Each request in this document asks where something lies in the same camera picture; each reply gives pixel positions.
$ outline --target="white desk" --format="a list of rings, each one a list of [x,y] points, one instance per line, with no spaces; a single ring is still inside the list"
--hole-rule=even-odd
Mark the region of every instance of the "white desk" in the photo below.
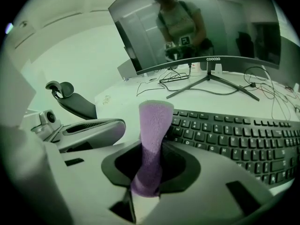
[[[218,96],[197,90],[185,91],[170,99],[166,99],[166,97],[172,94],[172,92],[168,92],[166,89],[146,91],[143,94],[136,97],[136,91],[141,82],[149,82],[149,80],[152,78],[159,78],[159,76],[164,72],[165,70],[151,77],[138,77],[131,79],[127,82],[118,82],[114,86],[108,88],[107,90],[103,91],[95,97],[97,117],[99,119],[119,118],[125,121],[126,132],[121,138],[121,140],[118,141],[118,143],[128,142],[130,140],[138,138],[140,134],[138,106],[141,102],[146,100],[167,101],[172,103],[175,109],[272,119],[271,110],[273,100],[267,99],[261,90],[252,91],[254,95],[260,98],[259,102],[241,92],[237,92],[229,96]],[[178,72],[188,73],[188,70],[178,70]],[[168,73],[169,71],[162,75],[161,78],[163,78]],[[181,89],[184,86],[206,76],[206,72],[193,73],[192,70],[191,75],[192,77],[190,79],[177,82],[170,82],[166,85],[171,90]],[[229,80],[230,82],[236,85],[248,85],[243,78],[243,74],[223,73],[219,76]],[[257,83],[262,82],[254,77],[252,77],[250,81]],[[288,92],[284,89],[284,87],[279,86],[276,83],[274,83],[274,87],[276,90],[283,94],[290,94],[293,96],[292,93]],[[139,88],[139,92],[142,92],[146,89],[154,88],[162,87],[158,85],[158,82],[151,82],[149,84],[142,84]],[[234,91],[232,88],[215,81],[204,82],[195,86],[195,88],[210,90],[218,93],[229,93]],[[289,99],[294,105],[300,105],[300,100],[293,99],[291,97],[289,97]],[[286,117],[289,117],[287,107],[281,100],[279,101],[286,114]],[[291,113],[290,121],[299,121],[293,106],[290,103],[288,103],[287,106]],[[273,117],[274,119],[279,120],[285,119],[277,101],[275,101],[274,103]]]

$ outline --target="curved monitor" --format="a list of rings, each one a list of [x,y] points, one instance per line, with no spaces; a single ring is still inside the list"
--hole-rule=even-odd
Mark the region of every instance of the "curved monitor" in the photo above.
[[[109,12],[137,74],[201,61],[279,69],[273,0],[116,0]]]

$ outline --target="keyboard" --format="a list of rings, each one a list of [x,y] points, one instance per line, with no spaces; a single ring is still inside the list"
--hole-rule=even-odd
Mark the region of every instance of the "keyboard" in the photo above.
[[[300,122],[174,110],[165,139],[228,157],[269,188],[300,164]]]

